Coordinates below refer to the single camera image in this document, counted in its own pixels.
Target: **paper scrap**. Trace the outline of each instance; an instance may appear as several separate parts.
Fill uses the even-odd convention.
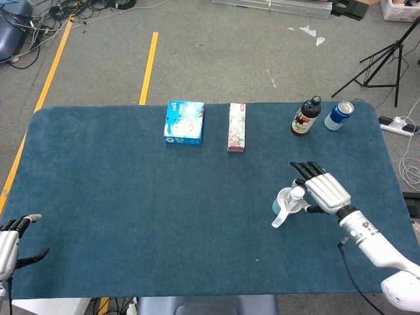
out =
[[[318,38],[316,39],[316,46],[321,45],[324,41],[326,41],[326,39],[325,39],[325,38],[323,38],[323,37],[318,37]]]
[[[316,30],[310,30],[309,25],[306,25],[304,28],[299,28],[301,31],[304,31],[306,34],[311,35],[312,37],[316,36]]]
[[[268,77],[270,78],[270,80],[271,80],[271,83],[273,83],[273,87],[275,88],[275,89],[277,89],[277,86],[276,86],[276,81],[271,77],[271,75],[270,75],[270,70],[269,69],[267,69],[267,75],[268,75]]]

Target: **bottle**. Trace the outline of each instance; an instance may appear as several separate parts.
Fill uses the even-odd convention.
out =
[[[299,200],[301,200],[304,195],[305,195],[305,189],[303,189],[300,186],[294,187],[294,189],[292,189],[287,194],[286,198],[284,198],[284,205],[286,206],[286,211],[292,210],[292,208],[294,208],[294,206],[297,205]]]
[[[291,123],[290,130],[295,136],[304,136],[315,122],[315,119],[321,112],[321,98],[312,97],[303,103],[300,110],[297,111],[295,119]]]

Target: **soda can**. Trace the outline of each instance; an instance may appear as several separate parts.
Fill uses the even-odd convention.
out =
[[[343,123],[348,119],[354,111],[352,103],[343,101],[334,106],[331,113],[325,117],[325,126],[332,131],[339,130]]]

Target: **yellow floor line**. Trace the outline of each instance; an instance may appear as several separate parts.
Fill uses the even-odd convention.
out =
[[[158,36],[159,33],[154,31],[152,36],[152,42],[150,43],[149,57],[147,59],[146,71],[144,72],[142,92],[140,94],[140,101],[138,102],[138,105],[146,105],[146,97],[149,89],[150,76],[152,75],[153,60],[155,58]]]
[[[72,20],[70,20],[67,23],[66,29],[64,30],[64,34],[63,34],[63,37],[61,39],[60,45],[58,46],[57,53],[55,54],[54,61],[52,62],[50,72],[48,73],[47,80],[45,81],[45,84],[44,84],[44,87],[42,89],[41,95],[39,96],[37,106],[35,107],[35,110],[33,111],[34,113],[37,112],[38,110],[40,110],[42,108],[42,106],[44,105],[45,97],[47,96],[48,90],[49,90],[50,85],[51,85],[51,81],[53,80],[53,77],[54,77],[54,74],[55,74],[55,70],[57,69],[58,62],[60,61],[61,54],[63,52],[64,46],[66,45],[68,34],[70,33],[70,30],[72,28],[72,24],[73,24],[73,22],[72,22]],[[1,195],[0,195],[0,215],[3,213],[3,210],[4,210],[5,205],[6,205],[7,197],[9,195],[9,192],[10,192],[11,188],[12,188],[14,176],[16,175],[16,171],[17,171],[18,166],[19,166],[20,157],[22,155],[22,150],[24,148],[25,138],[26,138],[26,133],[25,133],[24,138],[22,139],[22,141],[20,143],[18,153],[16,154],[16,157],[14,158],[12,168],[10,169],[9,175],[7,176],[6,183],[3,187],[3,190],[1,191]]]
[[[47,79],[45,80],[45,84],[44,84],[44,87],[42,88],[41,95],[39,95],[37,106],[35,107],[35,110],[33,111],[34,113],[40,110],[42,106],[44,105],[44,101],[47,97],[48,90],[50,89],[51,82],[53,81],[55,70],[57,70],[58,63],[60,62],[61,55],[64,50],[64,46],[66,46],[67,38],[70,34],[70,30],[72,29],[72,25],[73,25],[73,18],[70,18],[70,20],[67,22],[66,29],[64,30],[64,34],[61,39],[60,45],[58,46],[57,53],[55,54],[54,61],[52,62],[50,72],[48,73]]]
[[[99,312],[98,315],[105,315],[108,312],[108,307],[110,304],[109,297],[102,297],[99,303]]]

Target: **dark bottle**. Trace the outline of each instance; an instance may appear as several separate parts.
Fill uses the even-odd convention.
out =
[[[320,112],[321,98],[319,96],[314,96],[312,100],[307,100],[297,111],[295,118],[291,122],[291,132],[296,136],[305,136]]]

